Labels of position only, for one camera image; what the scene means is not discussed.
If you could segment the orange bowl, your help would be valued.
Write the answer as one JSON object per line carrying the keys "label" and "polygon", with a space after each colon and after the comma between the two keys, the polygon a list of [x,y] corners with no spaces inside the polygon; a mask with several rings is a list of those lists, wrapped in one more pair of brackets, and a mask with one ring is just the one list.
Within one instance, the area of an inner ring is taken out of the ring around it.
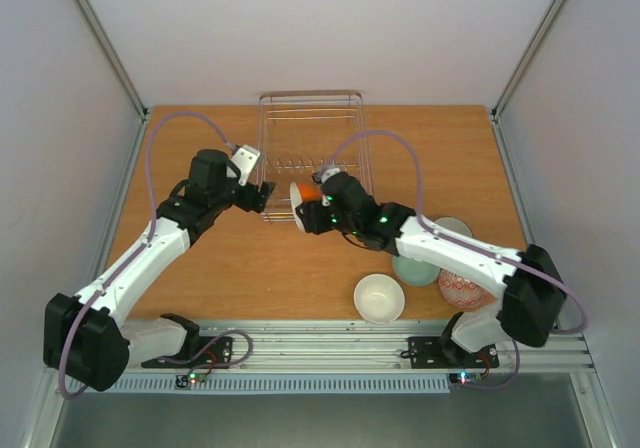
{"label": "orange bowl", "polygon": [[321,201],[322,197],[323,194],[319,185],[296,182],[290,184],[289,198],[293,208],[298,207],[302,203]]}

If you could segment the chrome wire dish rack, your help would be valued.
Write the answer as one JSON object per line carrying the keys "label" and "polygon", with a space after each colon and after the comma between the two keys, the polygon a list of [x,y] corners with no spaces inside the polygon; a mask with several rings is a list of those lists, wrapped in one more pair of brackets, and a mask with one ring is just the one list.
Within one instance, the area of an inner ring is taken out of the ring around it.
{"label": "chrome wire dish rack", "polygon": [[258,99],[258,150],[262,159],[256,182],[276,187],[262,213],[268,223],[292,222],[289,186],[310,183],[333,162],[374,192],[368,141],[361,138],[336,154],[350,136],[367,130],[362,94],[356,90],[271,91]]}

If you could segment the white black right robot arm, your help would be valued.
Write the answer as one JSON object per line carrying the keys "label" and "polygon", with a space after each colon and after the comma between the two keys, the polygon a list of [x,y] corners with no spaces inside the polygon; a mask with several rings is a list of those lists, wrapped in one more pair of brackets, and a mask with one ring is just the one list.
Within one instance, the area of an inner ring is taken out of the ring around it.
{"label": "white black right robot arm", "polygon": [[452,317],[440,336],[444,358],[463,364],[488,345],[516,341],[543,347],[567,298],[549,254],[492,246],[455,233],[393,203],[378,203],[359,180],[329,170],[315,185],[291,183],[291,210],[308,234],[336,231],[370,251],[426,262],[459,275],[495,301]]}

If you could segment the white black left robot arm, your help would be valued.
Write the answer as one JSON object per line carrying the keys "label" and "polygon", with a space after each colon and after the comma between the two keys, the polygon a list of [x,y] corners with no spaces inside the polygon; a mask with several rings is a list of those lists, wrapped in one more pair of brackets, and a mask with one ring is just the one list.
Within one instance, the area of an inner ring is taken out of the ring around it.
{"label": "white black left robot arm", "polygon": [[243,145],[232,154],[199,151],[189,174],[160,204],[140,237],[117,261],[75,295],[58,293],[44,313],[43,361],[58,372],[58,390],[66,399],[82,389],[105,391],[129,367],[158,359],[189,366],[201,354],[196,325],[174,314],[126,329],[124,322],[159,275],[186,253],[227,209],[260,213],[274,185],[250,183],[260,152]]}

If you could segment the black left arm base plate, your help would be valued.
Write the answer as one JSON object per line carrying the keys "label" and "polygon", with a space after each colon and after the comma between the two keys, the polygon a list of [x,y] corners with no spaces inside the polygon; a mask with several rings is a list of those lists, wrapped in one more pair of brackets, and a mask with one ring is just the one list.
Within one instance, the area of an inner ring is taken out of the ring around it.
{"label": "black left arm base plate", "polygon": [[189,359],[187,352],[172,355],[174,362],[163,359],[151,359],[145,361],[141,366],[145,369],[187,369],[199,365],[210,365],[212,362],[229,363],[233,354],[233,338],[222,337],[215,343],[211,343],[212,337],[200,337],[194,353],[198,353],[197,358]]}

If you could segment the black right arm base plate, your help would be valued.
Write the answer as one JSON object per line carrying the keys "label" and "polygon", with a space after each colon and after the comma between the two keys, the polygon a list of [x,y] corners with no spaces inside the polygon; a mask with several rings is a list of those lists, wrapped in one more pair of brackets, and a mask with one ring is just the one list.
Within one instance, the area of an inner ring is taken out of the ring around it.
{"label": "black right arm base plate", "polygon": [[453,342],[442,342],[438,336],[412,336],[401,353],[412,369],[484,369],[498,368],[500,361],[494,345],[470,353]]}

